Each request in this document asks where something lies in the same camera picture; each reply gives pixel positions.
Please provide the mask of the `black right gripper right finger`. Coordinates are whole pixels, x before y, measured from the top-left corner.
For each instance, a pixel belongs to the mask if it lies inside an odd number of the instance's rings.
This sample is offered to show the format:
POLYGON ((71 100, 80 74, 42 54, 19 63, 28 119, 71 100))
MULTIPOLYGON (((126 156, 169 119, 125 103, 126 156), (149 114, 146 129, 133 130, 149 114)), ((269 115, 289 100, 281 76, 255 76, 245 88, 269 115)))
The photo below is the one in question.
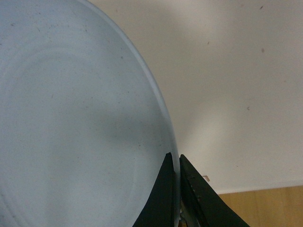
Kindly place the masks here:
POLYGON ((247 227, 190 161, 180 156, 181 198, 189 227, 247 227))

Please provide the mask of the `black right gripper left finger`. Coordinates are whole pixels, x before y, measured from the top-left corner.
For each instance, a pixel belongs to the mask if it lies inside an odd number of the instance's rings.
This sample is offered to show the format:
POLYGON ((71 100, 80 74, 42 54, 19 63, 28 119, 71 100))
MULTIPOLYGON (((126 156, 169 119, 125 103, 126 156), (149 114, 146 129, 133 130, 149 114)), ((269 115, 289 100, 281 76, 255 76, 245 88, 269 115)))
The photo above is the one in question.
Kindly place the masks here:
POLYGON ((167 153, 160 167, 150 196, 134 227, 173 227, 176 195, 172 154, 167 153))

